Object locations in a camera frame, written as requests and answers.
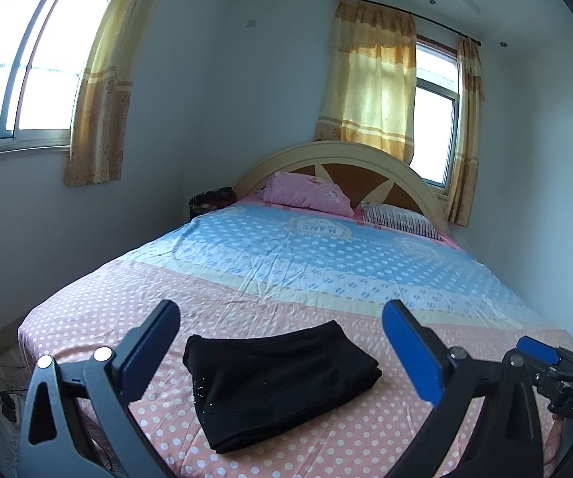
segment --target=black curtain rod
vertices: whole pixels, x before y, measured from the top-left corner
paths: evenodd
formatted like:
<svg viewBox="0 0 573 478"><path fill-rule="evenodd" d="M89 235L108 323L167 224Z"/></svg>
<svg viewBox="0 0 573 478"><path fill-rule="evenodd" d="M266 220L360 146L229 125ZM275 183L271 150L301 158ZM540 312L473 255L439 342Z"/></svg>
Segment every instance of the black curtain rod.
<svg viewBox="0 0 573 478"><path fill-rule="evenodd" d="M385 4L380 4L380 2L374 2L372 0L357 0L358 2L366 2L367 4L374 4L374 5L379 5L380 7L388 7L389 9L395 9L395 10L400 10L401 12L405 12L407 14L411 14L413 16L416 16L422 20L426 20L426 22L431 22L434 23L435 25L439 25L440 27L446 28L452 32L454 32L455 34L459 34L462 35L464 37L470 37L469 35L466 35L458 30L455 30L454 28L450 28L448 25L444 25L443 23L440 22L436 22L435 20L431 20L431 18L426 18L426 16L422 16L421 14L416 14L415 12L411 12L410 10L406 10L406 9L400 9L399 7L393 7L390 5L385 5ZM477 41L475 38L470 37L470 39L472 39L475 43L477 43L479 46L482 46L481 41Z"/></svg>

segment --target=pink polka dot bedding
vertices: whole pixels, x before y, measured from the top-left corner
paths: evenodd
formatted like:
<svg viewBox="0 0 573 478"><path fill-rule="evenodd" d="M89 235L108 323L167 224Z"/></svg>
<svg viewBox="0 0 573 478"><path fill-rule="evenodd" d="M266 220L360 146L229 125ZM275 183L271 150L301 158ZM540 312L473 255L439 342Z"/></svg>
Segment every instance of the pink polka dot bedding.
<svg viewBox="0 0 573 478"><path fill-rule="evenodd" d="M116 345L164 298L180 306L180 331L130 410L182 477L386 474L431 410L383 334L388 300L399 298L446 345L474 357L501 359L523 335L573 351L566 331L546 324L461 250L349 218L251 203L200 216L60 290L21 325L21 350L30 367L43 354L59 362L88 359L100 346ZM269 337L330 321L379 362L373 388L267 441L212 450L182 363L187 339ZM471 404L438 476L457 465L480 404ZM546 403L539 406L547 434L551 420ZM90 406L84 411L94 425Z"/></svg>

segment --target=black folded pants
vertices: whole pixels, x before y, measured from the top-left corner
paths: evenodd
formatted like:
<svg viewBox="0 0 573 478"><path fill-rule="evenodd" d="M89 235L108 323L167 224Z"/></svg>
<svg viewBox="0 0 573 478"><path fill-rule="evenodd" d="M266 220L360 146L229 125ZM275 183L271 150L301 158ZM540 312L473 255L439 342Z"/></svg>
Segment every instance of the black folded pants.
<svg viewBox="0 0 573 478"><path fill-rule="evenodd" d="M284 433L369 390L377 361L334 321L271 338L187 340L196 414L227 453Z"/></svg>

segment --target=curtain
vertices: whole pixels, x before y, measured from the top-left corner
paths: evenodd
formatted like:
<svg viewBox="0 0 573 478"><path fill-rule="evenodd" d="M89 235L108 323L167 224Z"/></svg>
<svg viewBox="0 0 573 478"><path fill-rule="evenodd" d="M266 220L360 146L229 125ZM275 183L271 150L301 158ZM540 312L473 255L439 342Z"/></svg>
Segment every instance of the curtain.
<svg viewBox="0 0 573 478"><path fill-rule="evenodd" d="M410 164L416 41L410 14L340 0L314 139L370 145Z"/></svg>
<svg viewBox="0 0 573 478"><path fill-rule="evenodd" d="M467 227L479 170L479 133L483 95L482 63L477 44L460 36L457 44L461 97L459 100L459 130L455 144L446 215L448 221Z"/></svg>
<svg viewBox="0 0 573 478"><path fill-rule="evenodd" d="M109 0L81 74L67 186L120 180L133 68L155 0Z"/></svg>

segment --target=headboard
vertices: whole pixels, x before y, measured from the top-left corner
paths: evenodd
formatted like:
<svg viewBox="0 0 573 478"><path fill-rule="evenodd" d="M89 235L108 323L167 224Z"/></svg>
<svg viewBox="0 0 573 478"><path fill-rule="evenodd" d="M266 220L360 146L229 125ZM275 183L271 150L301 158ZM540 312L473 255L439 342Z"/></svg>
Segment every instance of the headboard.
<svg viewBox="0 0 573 478"><path fill-rule="evenodd" d="M239 198L260 190L276 171L300 172L334 182L350 198L386 203L415 210L437 230L449 234L448 223L437 197L427 183L405 163L366 145L321 141L303 144L267 158L238 182Z"/></svg>

